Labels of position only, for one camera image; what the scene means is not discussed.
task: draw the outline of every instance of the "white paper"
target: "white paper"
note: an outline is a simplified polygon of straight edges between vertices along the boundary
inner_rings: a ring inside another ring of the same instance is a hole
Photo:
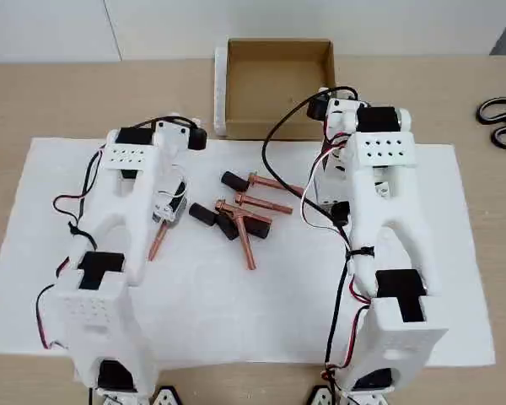
[[[35,297],[53,283],[71,242],[67,219],[52,210],[51,201],[80,189],[89,157],[100,145],[100,140],[37,138],[30,147],[0,251],[0,353],[64,353],[42,349],[35,323]],[[274,142],[268,157],[285,180],[303,185],[318,148],[318,143]],[[179,163],[188,174],[190,202],[212,208],[217,198],[232,201],[221,175],[226,170],[242,177],[253,170],[265,175],[260,151],[260,142],[211,140],[204,151],[184,152]],[[428,365],[493,364],[493,338],[454,150],[419,145],[417,158],[451,317],[450,330]],[[228,241],[218,227],[208,228],[185,214],[166,235],[158,260],[148,264],[142,286],[132,288],[137,317],[162,369],[236,361],[319,364],[324,359],[344,262],[341,239],[304,224],[298,198],[286,192],[256,186],[248,193],[295,208],[292,216],[264,212],[273,224],[267,239],[251,237],[255,271],[246,270],[239,240]],[[313,210],[308,218],[320,222]],[[408,265],[389,230],[382,231],[375,249],[378,268]],[[61,338],[46,297],[41,311],[47,340]],[[344,293],[333,359],[342,359],[357,308]]]

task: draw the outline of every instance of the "wire bundle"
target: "wire bundle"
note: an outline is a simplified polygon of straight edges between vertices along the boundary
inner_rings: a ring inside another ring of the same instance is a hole
[[[328,145],[328,149],[323,151],[314,161],[313,166],[310,170],[310,177],[308,179],[308,183],[304,189],[303,194],[300,194],[299,192],[295,191],[280,175],[277,174],[277,172],[272,168],[270,163],[268,162],[268,159],[266,157],[266,149],[270,141],[272,140],[273,136],[277,132],[277,130],[288,120],[290,119],[296,112],[298,112],[301,108],[303,108],[305,105],[307,105],[310,101],[316,99],[317,97],[321,97],[323,95],[328,95],[337,91],[346,91],[352,94],[353,100],[358,100],[358,92],[353,89],[352,87],[348,86],[337,86],[331,89],[325,89],[322,90],[316,94],[311,95],[307,99],[303,100],[299,104],[297,104],[287,115],[285,115],[273,128],[272,130],[267,134],[264,143],[262,144],[262,151],[261,151],[261,157],[262,162],[266,166],[266,169],[270,172],[270,174],[291,194],[294,196],[300,198],[300,215],[302,216],[302,219],[306,224],[309,226],[313,226],[315,228],[322,228],[322,229],[328,229],[334,232],[337,232],[342,238],[343,238],[343,245],[345,248],[345,264],[342,269],[342,275],[339,280],[339,284],[337,286],[337,292],[336,292],[336,303],[333,311],[333,316],[331,320],[331,326],[330,331],[328,334],[328,339],[326,343],[326,356],[325,356],[325,370],[322,373],[323,378],[328,380],[330,382],[330,390],[331,390],[331,397],[332,397],[332,403],[336,403],[336,381],[334,377],[334,371],[335,369],[341,369],[348,367],[350,365],[350,362],[353,357],[353,350],[354,345],[356,343],[356,335],[358,330],[358,322],[360,319],[360,315],[366,311],[369,308],[369,304],[371,300],[364,295],[361,295],[357,293],[354,290],[354,278],[351,280],[351,283],[349,284],[349,290],[353,298],[355,298],[358,302],[363,303],[364,305],[361,306],[353,320],[353,325],[351,328],[351,335],[349,338],[349,343],[347,346],[347,355],[345,356],[345,359],[343,360],[342,365],[336,365],[330,363],[330,357],[331,357],[331,347],[333,343],[333,338],[336,332],[337,327],[337,319],[339,317],[339,307],[341,304],[342,299],[342,292],[343,292],[343,286],[345,285],[345,280],[347,278],[348,273],[348,264],[352,260],[352,257],[354,255],[374,255],[374,251],[372,247],[362,247],[356,251],[354,251],[351,248],[350,240],[348,239],[347,233],[343,229],[343,227],[330,215],[328,212],[324,211],[320,206],[312,202],[306,197],[307,191],[309,190],[311,184],[313,183],[313,180],[315,178],[315,172],[320,167],[320,163],[326,158],[330,153],[332,153],[335,150],[341,149],[345,146],[347,143],[348,135],[345,133],[338,133],[336,134],[332,139],[328,139],[326,137],[326,119],[323,126],[323,134],[324,134],[324,144]],[[328,226],[319,226],[319,225],[313,225],[311,224],[307,218],[305,217],[304,207],[305,205],[309,205],[312,207],[315,211],[320,213],[322,216],[327,218],[333,225],[334,228],[328,227]]]

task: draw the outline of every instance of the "wooden table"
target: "wooden table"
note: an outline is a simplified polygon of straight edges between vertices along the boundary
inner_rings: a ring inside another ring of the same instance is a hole
[[[506,402],[506,151],[474,120],[478,103],[506,95],[506,57],[345,57],[336,70],[365,100],[408,108],[418,142],[456,146],[493,325],[497,365],[425,370],[390,402]],[[212,120],[212,61],[0,65],[0,245],[31,137],[102,138],[166,111]],[[319,372],[232,364],[165,372],[161,382],[185,404],[301,404]],[[72,377],[68,359],[0,355],[0,404],[83,404],[86,389]]]

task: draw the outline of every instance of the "copper pin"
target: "copper pin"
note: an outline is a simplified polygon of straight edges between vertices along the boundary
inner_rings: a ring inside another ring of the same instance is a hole
[[[236,228],[238,228],[238,235],[240,236],[240,242],[242,243],[242,248],[244,249],[247,268],[255,270],[255,258],[253,257],[253,251],[251,250],[250,238],[247,235],[247,230],[245,229],[244,218],[248,217],[257,219],[259,221],[266,222],[267,224],[271,224],[272,220],[267,217],[263,217],[262,215],[257,215],[256,213],[247,211],[243,208],[229,205],[225,202],[225,200],[217,200],[216,209],[227,213],[236,224]]]
[[[244,216],[241,214],[235,215],[233,220],[236,223],[236,228],[238,228],[238,235],[240,235],[240,242],[242,243],[242,248],[244,249],[247,268],[255,270],[255,258],[253,257],[253,251],[251,250],[250,237],[247,235],[247,230],[245,230]]]
[[[256,175],[255,173],[250,173],[248,178],[249,183],[253,186],[255,184],[261,184],[266,187],[277,188],[279,190],[286,190],[278,181],[268,179],[266,177],[262,177],[261,175]],[[304,189],[298,186],[291,186],[296,192],[299,192],[300,195],[304,194]]]
[[[251,196],[246,196],[243,192],[237,192],[234,198],[237,204],[248,204],[254,205],[255,207],[261,207],[265,209],[271,209],[272,211],[278,211],[280,213],[293,213],[293,209],[285,205],[276,204],[267,200],[261,200]]]
[[[251,211],[247,211],[243,208],[235,207],[234,205],[227,204],[225,200],[217,200],[216,201],[216,209],[218,211],[224,211],[230,215],[232,218],[234,215],[242,215],[243,217],[250,217],[254,219],[258,219],[259,221],[266,222],[267,224],[272,223],[272,219],[268,217],[263,217],[258,213],[252,213]]]
[[[169,229],[169,224],[167,221],[162,221],[161,226],[159,226],[158,233],[155,238],[153,238],[152,246],[150,246],[150,252],[148,253],[148,261],[151,262],[156,255],[158,254],[159,247],[161,246],[161,242],[163,242],[163,238]]]

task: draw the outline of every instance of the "brown cardboard box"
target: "brown cardboard box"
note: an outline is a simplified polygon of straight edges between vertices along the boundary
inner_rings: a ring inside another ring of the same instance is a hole
[[[225,126],[231,139],[264,139],[272,127],[319,87],[335,85],[329,40],[229,40]],[[307,106],[274,139],[320,139]]]

